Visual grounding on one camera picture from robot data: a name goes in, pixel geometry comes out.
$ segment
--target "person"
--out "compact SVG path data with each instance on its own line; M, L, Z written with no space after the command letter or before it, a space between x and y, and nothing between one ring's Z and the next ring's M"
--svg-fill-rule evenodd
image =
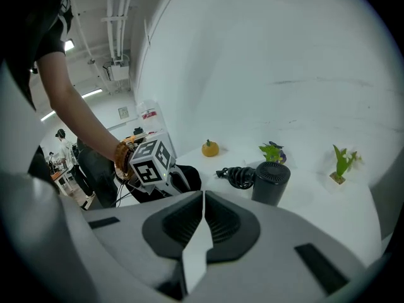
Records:
M6 33L4 60L22 94L35 109L29 81L36 62L50 106L57 116L88 146L114 161L125 176L133 175L128 165L131 150L108 132L70 82L64 53L73 19L70 0L20 1L18 11L7 18L13 30ZM29 173L53 183L40 148Z
M50 151L49 152L49 161L48 161L48 166L50 170L50 174L55 174L55 165L53 164L52 158L53 158L53 153Z
M86 194L86 199L90 199L94 197L95 193L87 178L80 170L80 166L78 165L76 158L73 155L72 151L72 143L66 139L66 133L63 129L59 129L55 135L61 142L59 148L59 163L65 163L69 173L74 177L79 187Z
M78 163L86 174L88 182L97 194L103 208L115 205L118 188L114 183L114 163L101 156L77 138Z

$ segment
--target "black vent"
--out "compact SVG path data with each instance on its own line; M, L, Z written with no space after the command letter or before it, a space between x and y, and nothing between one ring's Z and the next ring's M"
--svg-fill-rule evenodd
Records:
M162 221L163 231L184 248L201 221L202 199L197 197Z
M290 170L279 163L265 162L257 167L255 174L268 182L283 184L289 180Z
M239 259L259 237L259 222L250 211L211 191L205 192L205 219L213 240L206 255L208 264Z
M180 260L202 219L202 207L202 192L196 191L150 215L142 226L143 238L157 255Z
M240 218L210 197L205 200L205 219L214 244L230 239L240 229Z

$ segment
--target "ceiling light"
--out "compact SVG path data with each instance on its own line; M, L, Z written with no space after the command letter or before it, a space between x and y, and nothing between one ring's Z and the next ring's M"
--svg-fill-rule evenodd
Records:
M102 89L99 88L98 90L95 90L95 91L92 91L92 92L90 92L90 93L84 94L84 95L82 95L81 97L82 97L82 98L87 98L87 97L89 97L90 95L95 95L95 94L100 93L100 92L102 92Z
M74 47L73 39L69 39L64 43L64 51L68 51Z
M47 114L45 117L43 117L43 118L41 119L41 121L44 121L44 120L48 119L50 116L53 116L55 113L56 113L56 112L52 111L50 114Z

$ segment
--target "pipe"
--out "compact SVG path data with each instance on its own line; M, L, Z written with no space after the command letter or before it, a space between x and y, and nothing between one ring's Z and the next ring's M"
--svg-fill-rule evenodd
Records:
M107 0L107 17L112 17L114 12L114 0ZM114 35L112 33L112 22L107 22L107 31L108 31L108 43L109 43L109 52L111 53L111 58L115 62L115 51L114 51Z
M128 15L128 10L129 10L129 5L131 4L131 0L126 0L126 4L125 4L125 12L124 12L124 16L126 17ZM123 52L124 52L124 36L125 36L125 25L126 25L126 20L123 21L122 24L122 37L121 37L121 50L122 50L122 56L120 61L123 62L124 57L123 57Z
M93 59L93 54L91 53L91 50L90 50L90 48L88 47L87 39L86 39L86 37L84 36L83 29L82 29L82 27L81 27L80 18L79 18L79 16L78 16L78 12L77 12L76 1L75 1L75 0L70 0L70 1L71 1L71 12L72 12L73 17L75 18L75 20L76 20L76 22L77 22L77 28L78 28L78 31L80 32L81 39L83 40L83 43L84 43L84 45L85 45L85 47L86 47L86 50L87 50L87 52L88 52L88 55L91 57L92 60L94 60L94 59ZM100 77L102 83L105 85L105 88L107 89L107 92L110 93L110 91L109 91L109 89L108 89L107 82L105 82L104 78L102 77L102 73L101 73L100 69L98 68L97 64L95 64L95 60L94 60L94 66L95 66L95 70L97 71L97 74L98 74L98 76Z
M125 0L119 0L118 16L124 14ZM118 20L116 28L116 56L121 57L121 33L122 33L122 20Z

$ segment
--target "white cube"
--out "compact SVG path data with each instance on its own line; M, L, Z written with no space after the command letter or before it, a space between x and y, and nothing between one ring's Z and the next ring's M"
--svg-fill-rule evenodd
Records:
M147 141L139 145L129 163L142 185L167 181L171 154L162 140Z

